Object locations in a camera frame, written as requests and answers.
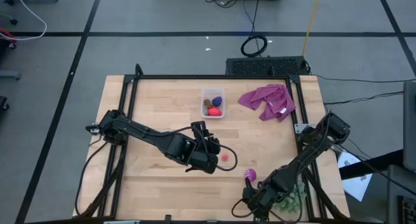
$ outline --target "green plush toy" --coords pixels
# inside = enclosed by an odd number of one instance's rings
[[[306,197],[305,184],[302,181],[299,181],[298,185],[299,185],[300,198],[305,199]],[[298,198],[298,191],[296,190],[296,185],[293,187],[290,194],[286,198],[284,198],[282,202],[275,203],[273,205],[273,209],[278,212],[287,212],[290,214],[294,214],[300,211],[300,203],[299,203],[299,198]]]

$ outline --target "wooden tabletop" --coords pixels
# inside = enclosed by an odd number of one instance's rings
[[[117,109],[122,81],[122,76],[107,77],[97,121],[107,110]],[[309,122],[318,123],[325,111],[317,78],[305,76],[301,77],[301,81]],[[230,172],[217,169],[212,175],[201,171],[185,173],[186,167],[165,158],[156,147],[130,137],[117,219],[164,219],[166,214],[171,214],[173,220],[237,220],[231,215],[231,207],[242,196],[246,169],[256,170],[256,185],[297,155],[290,116],[282,122],[276,119],[261,121],[259,115],[264,110],[264,103],[253,111],[237,102],[242,94],[267,84],[285,83],[279,80],[139,80],[134,121],[158,131],[172,131],[189,126],[193,121],[205,120],[207,129],[214,133],[221,144],[236,151],[239,164]],[[226,113],[222,119],[201,117],[201,91],[208,87],[222,87],[226,92]],[[295,86],[292,86],[292,90],[296,95]],[[298,107],[297,97],[294,101]],[[302,122],[299,108],[296,111],[299,122]],[[184,134],[193,137],[191,131],[185,131]],[[101,144],[91,146],[88,157]],[[90,204],[103,185],[109,148],[98,153],[85,171],[79,197],[81,211]],[[222,149],[219,156],[223,153],[228,153],[230,159],[220,162],[221,166],[232,166],[232,154]],[[335,154],[330,150],[322,153],[317,158],[317,165],[322,188],[338,209],[349,216]],[[112,194],[111,190],[106,214],[109,214]],[[315,215],[319,216],[315,193],[312,192],[311,196]],[[307,220],[305,201],[303,204],[302,220]],[[249,210],[241,203],[235,212],[243,215]],[[298,214],[281,216],[288,220],[296,219]]]

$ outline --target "purple cloth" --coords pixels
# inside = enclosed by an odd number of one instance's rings
[[[266,102],[266,109],[259,116],[263,121],[272,118],[283,121],[296,108],[286,87],[282,84],[269,84],[257,88],[255,91],[243,94],[239,99],[240,104],[252,110],[257,110],[262,101]]]

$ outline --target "clear plastic bin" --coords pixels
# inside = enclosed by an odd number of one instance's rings
[[[210,99],[212,101],[215,97],[222,98],[221,105],[219,107],[216,107],[219,110],[221,110],[222,115],[221,116],[206,116],[205,114],[203,114],[203,100]],[[201,116],[203,118],[222,118],[224,117],[225,114],[226,114],[226,93],[224,89],[223,88],[204,88],[202,90],[202,95],[201,95]]]

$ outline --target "purple ball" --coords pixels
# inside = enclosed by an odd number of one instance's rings
[[[244,175],[250,182],[253,182],[255,178],[257,177],[254,169],[247,169]]]
[[[213,106],[218,107],[220,106],[222,103],[222,98],[221,97],[215,97],[213,99]]]

